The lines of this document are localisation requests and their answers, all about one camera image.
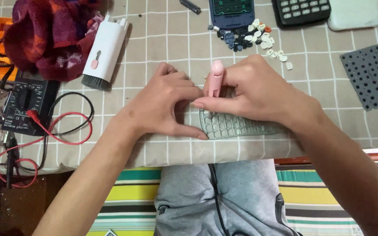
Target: fingernail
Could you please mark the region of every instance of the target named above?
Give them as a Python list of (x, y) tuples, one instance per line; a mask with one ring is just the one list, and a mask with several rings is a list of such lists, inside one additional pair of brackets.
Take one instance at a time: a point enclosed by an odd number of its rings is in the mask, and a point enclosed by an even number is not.
[(198, 136), (198, 139), (208, 140), (208, 137), (205, 134), (201, 134), (200, 136)]
[(199, 102), (191, 102), (191, 107), (195, 107), (195, 108), (198, 108), (198, 109), (203, 109), (205, 106), (202, 104), (202, 103), (199, 103)]

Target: black calculator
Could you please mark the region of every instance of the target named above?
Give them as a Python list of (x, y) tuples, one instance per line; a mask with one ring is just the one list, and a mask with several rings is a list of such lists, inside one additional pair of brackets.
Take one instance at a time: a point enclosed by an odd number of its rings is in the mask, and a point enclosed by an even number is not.
[(329, 0), (272, 0), (272, 5), (281, 29), (318, 24), (331, 15)]

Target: red wire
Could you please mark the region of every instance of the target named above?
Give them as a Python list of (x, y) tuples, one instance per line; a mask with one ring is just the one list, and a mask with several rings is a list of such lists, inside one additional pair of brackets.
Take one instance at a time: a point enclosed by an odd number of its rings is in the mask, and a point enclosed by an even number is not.
[[(82, 144), (84, 142), (86, 142), (90, 137), (91, 137), (91, 134), (93, 133), (93, 126), (91, 124), (91, 121), (88, 121), (88, 125), (89, 125), (89, 128), (90, 128), (90, 131), (88, 133), (88, 136), (80, 141), (80, 142), (76, 142), (76, 143), (71, 143), (71, 142), (66, 142), (66, 141), (63, 141), (61, 139), (59, 139), (58, 137), (54, 136), (53, 134), (51, 134), (50, 132), (52, 131), (53, 127), (55, 126), (55, 124), (64, 116), (67, 116), (67, 115), (80, 115), (82, 117), (84, 117), (86, 120), (88, 119), (86, 115), (82, 114), (82, 113), (79, 113), (79, 112), (67, 112), (67, 113), (64, 113), (62, 115), (60, 115), (59, 117), (57, 117), (53, 123), (49, 126), (49, 130), (47, 130), (41, 123), (40, 123), (40, 120), (39, 118), (37, 117), (37, 113), (35, 111), (33, 112), (28, 112), (27, 115), (32, 118), (47, 134), (49, 134), (51, 137), (53, 137), (54, 139), (58, 140), (59, 142), (61, 143), (64, 143), (64, 144), (68, 144), (68, 145), (78, 145), (78, 144)], [(24, 146), (28, 146), (28, 145), (31, 145), (31, 144), (34, 144), (34, 143), (37, 143), (37, 142), (40, 142), (43, 140), (43, 137), (41, 137), (40, 139), (38, 140), (35, 140), (33, 142), (29, 142), (29, 143), (26, 143), (26, 144), (21, 144), (21, 145), (18, 145), (18, 146), (15, 146), (15, 147), (12, 147), (12, 148), (9, 148), (7, 150), (5, 150), (4, 152), (0, 153), (0, 158), (3, 154), (7, 153), (8, 151), (10, 150), (13, 150), (15, 148), (21, 148), (21, 147), (24, 147)], [(32, 185), (36, 179), (37, 179), (37, 172), (38, 172), (38, 166), (36, 164), (36, 162), (34, 162), (32, 159), (25, 159), (25, 158), (22, 158), (22, 159), (18, 159), (16, 160), (16, 163), (19, 163), (19, 162), (22, 162), (22, 161), (27, 161), (27, 162), (30, 162), (31, 164), (33, 164), (34, 166), (34, 177), (32, 179), (32, 181), (28, 184), (28, 185), (18, 185), (18, 184), (13, 184), (12, 186), (13, 187), (16, 187), (16, 188), (27, 188), (29, 187), (30, 185)], [(0, 179), (6, 183), (7, 180), (5, 180), (3, 178), (3, 176), (0, 174)]]

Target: person's left hand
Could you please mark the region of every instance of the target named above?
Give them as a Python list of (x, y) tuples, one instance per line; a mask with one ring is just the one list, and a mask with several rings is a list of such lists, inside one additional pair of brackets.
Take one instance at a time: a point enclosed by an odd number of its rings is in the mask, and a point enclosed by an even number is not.
[(125, 119), (140, 136), (157, 133), (207, 140), (202, 130), (177, 123), (174, 113), (175, 108), (188, 105), (188, 100), (202, 96), (202, 90), (185, 73), (162, 62), (148, 84), (116, 116)]

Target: hand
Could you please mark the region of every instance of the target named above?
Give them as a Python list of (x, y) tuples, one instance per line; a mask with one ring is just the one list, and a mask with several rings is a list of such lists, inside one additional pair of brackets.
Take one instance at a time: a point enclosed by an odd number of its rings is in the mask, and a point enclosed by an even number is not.
[(148, 84), (117, 116), (133, 126), (139, 136), (157, 133), (208, 140), (202, 130), (177, 123), (174, 114), (175, 109), (181, 110), (189, 100), (199, 97), (202, 90), (188, 80), (185, 73), (162, 62)]
[(204, 96), (191, 104), (211, 112), (231, 113), (257, 121), (275, 121), (290, 129), (298, 122), (319, 117), (319, 102), (287, 83), (261, 55), (251, 55), (224, 72), (223, 86), (236, 88), (233, 98)]

